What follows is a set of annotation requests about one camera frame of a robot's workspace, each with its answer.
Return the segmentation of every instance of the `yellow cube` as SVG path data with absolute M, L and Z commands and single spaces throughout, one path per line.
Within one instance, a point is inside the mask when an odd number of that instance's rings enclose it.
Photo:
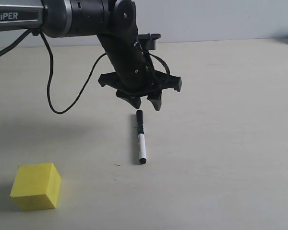
M 56 208 L 61 177 L 53 163 L 22 165 L 11 199 L 23 211 Z

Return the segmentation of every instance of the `table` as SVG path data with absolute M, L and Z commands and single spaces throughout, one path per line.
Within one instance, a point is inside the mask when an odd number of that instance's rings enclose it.
M 53 52 L 52 97 L 64 109 L 103 50 Z M 48 108 L 45 48 L 0 59 L 0 230 L 288 230 L 288 40 L 159 44 L 154 53 L 183 88 L 164 91 L 161 112 L 143 100 L 144 166 L 135 110 L 97 83 L 113 71 L 107 58 L 65 115 Z M 41 162 L 62 176 L 58 208 L 19 212 L 9 199 L 17 168 Z

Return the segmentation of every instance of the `black mounting bracket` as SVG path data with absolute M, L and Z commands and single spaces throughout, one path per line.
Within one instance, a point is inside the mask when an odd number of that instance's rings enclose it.
M 160 37 L 160 34 L 138 35 L 138 41 L 144 51 L 143 55 L 146 59 L 149 74 L 153 80 L 149 87 L 141 92 L 130 92 L 121 83 L 116 72 L 102 74 L 98 80 L 99 84 L 102 87 L 107 85 L 116 89 L 116 96 L 124 99 L 136 109 L 139 109 L 141 106 L 141 97 L 147 96 L 147 99 L 153 104 L 155 110 L 160 111 L 162 105 L 162 91 L 164 89 L 174 89 L 180 92 L 182 86 L 181 77 L 167 75 L 154 69 L 149 50 L 156 49 L 156 40 Z

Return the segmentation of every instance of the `robotic arm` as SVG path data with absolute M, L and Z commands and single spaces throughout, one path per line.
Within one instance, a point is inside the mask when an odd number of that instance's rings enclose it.
M 53 38 L 97 35 L 116 71 L 102 74 L 99 84 L 116 89 L 136 109 L 147 96 L 159 111 L 164 89 L 181 90 L 181 78 L 149 53 L 161 35 L 138 35 L 132 0 L 0 0 L 0 31 L 19 29 L 39 29 Z M 154 69 L 151 57 L 166 74 Z

